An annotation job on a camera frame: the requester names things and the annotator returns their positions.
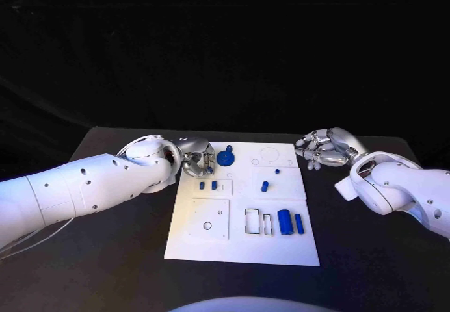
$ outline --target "blue object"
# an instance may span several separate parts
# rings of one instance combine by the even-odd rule
[[[291,213],[286,209],[278,210],[278,222],[279,222],[279,231],[281,235],[292,234],[292,220]]]
[[[304,229],[302,229],[299,214],[295,214],[294,217],[295,217],[295,223],[296,223],[298,234],[304,234]]]
[[[232,146],[226,146],[226,150],[217,154],[217,164],[227,167],[234,162],[234,155],[232,153]]]
[[[266,188],[269,187],[269,183],[266,181],[262,182],[260,192],[266,192]]]

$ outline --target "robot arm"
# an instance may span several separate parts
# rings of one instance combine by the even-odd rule
[[[190,155],[203,155],[203,167]],[[1,182],[0,249],[50,224],[157,192],[175,182],[180,166],[195,176],[211,173],[208,142],[200,138],[170,142],[151,135],[132,141],[116,156],[102,154]]]
[[[344,200],[360,198],[369,209],[384,215],[403,211],[422,226],[450,238],[450,172],[423,170],[399,155],[369,153],[357,139],[340,128],[312,131],[295,145],[308,160],[308,169],[350,165],[348,176],[335,189]]]

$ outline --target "robotic hand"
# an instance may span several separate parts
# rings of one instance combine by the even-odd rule
[[[47,225],[161,190],[175,182],[180,167],[190,176],[211,174],[213,162],[213,148],[203,138],[170,142],[148,135],[128,143],[116,156],[87,157],[1,182],[0,252]]]
[[[334,184],[344,200],[360,198],[384,215],[406,212],[436,234],[450,238],[450,171],[423,170],[399,155],[369,153],[340,128],[312,131],[295,143],[307,168],[350,165],[348,176]]]

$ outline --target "white board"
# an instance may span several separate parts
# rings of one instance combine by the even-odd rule
[[[234,161],[227,167],[216,164],[214,174],[207,179],[180,173],[164,258],[318,267],[292,144],[211,142],[210,145],[214,154],[230,145]],[[220,186],[214,192],[208,189],[211,180]],[[200,181],[204,182],[203,190],[198,189]],[[265,193],[260,192],[263,181],[269,182]],[[245,209],[258,209],[259,234],[245,233]],[[289,211],[292,235],[279,233],[276,212],[281,209]],[[292,216],[296,213],[301,216],[302,235],[295,228]],[[270,216],[270,222],[263,222],[263,215]],[[263,234],[268,233],[263,231],[263,225],[268,224],[270,235]]]

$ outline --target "table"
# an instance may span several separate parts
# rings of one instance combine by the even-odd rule
[[[301,135],[92,128],[70,160],[118,152],[135,138],[206,137],[292,143]],[[370,151],[415,161],[400,138],[360,137]],[[53,238],[0,264],[4,311],[167,311],[224,296],[265,296],[343,311],[442,311],[450,243],[405,213],[345,202],[333,184],[348,168],[305,169],[320,267],[164,260],[177,184],[76,218]]]

